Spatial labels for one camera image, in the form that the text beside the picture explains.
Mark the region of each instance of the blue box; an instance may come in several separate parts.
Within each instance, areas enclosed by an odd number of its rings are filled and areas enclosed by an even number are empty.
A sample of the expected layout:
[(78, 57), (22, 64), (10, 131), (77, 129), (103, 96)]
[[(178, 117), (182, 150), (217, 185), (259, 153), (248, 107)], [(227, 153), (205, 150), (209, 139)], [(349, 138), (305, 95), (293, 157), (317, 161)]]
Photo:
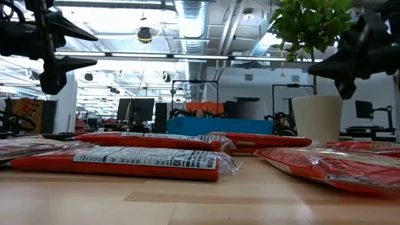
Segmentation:
[(252, 119), (175, 117), (167, 121), (168, 134), (204, 135), (213, 131), (272, 134), (273, 122)]

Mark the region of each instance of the potted plant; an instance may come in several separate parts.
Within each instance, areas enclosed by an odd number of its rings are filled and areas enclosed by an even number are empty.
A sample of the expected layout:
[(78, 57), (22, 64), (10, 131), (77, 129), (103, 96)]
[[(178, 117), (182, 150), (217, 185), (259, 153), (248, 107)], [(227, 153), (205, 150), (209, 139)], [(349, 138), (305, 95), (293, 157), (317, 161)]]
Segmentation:
[[(328, 46), (339, 41), (339, 35), (350, 28), (351, 0), (282, 0), (270, 23), (270, 31), (282, 39), (281, 51), (289, 54), (288, 61), (303, 61), (305, 53), (315, 64), (314, 49), (325, 53)], [(284, 49), (285, 43), (291, 47)], [(317, 78), (313, 77), (314, 95), (317, 94)]]
[[(325, 53), (350, 28), (351, 0), (282, 0), (271, 18), (271, 32), (282, 39), (281, 50), (288, 61), (303, 61), (310, 55), (315, 64), (315, 49)], [(339, 96), (317, 96), (317, 78), (312, 79), (313, 96), (292, 100), (299, 136), (324, 144), (339, 139), (343, 101)]]

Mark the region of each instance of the table surface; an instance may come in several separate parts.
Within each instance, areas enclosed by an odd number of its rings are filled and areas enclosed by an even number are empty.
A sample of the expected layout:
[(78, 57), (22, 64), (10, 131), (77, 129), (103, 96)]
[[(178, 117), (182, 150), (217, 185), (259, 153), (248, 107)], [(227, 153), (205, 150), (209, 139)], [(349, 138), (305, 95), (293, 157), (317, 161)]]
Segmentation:
[(218, 182), (0, 169), (1, 224), (400, 224), (400, 202), (288, 176), (257, 157)]

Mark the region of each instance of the white flower pot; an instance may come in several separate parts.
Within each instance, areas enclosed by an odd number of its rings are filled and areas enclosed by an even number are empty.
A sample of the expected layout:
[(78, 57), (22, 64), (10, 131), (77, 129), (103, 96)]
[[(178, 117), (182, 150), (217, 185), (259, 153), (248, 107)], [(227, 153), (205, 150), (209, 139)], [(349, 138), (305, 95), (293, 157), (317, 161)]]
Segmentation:
[(319, 141), (338, 141), (343, 100), (339, 96), (304, 96), (292, 100), (297, 135)]

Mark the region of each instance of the speaker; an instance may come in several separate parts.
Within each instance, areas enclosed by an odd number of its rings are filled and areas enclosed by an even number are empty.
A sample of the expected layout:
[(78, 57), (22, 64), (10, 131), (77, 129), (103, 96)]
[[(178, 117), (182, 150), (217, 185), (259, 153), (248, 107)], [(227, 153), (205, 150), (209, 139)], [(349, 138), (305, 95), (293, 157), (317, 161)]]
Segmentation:
[(168, 103), (156, 103), (156, 118), (154, 120), (155, 133), (167, 133)]

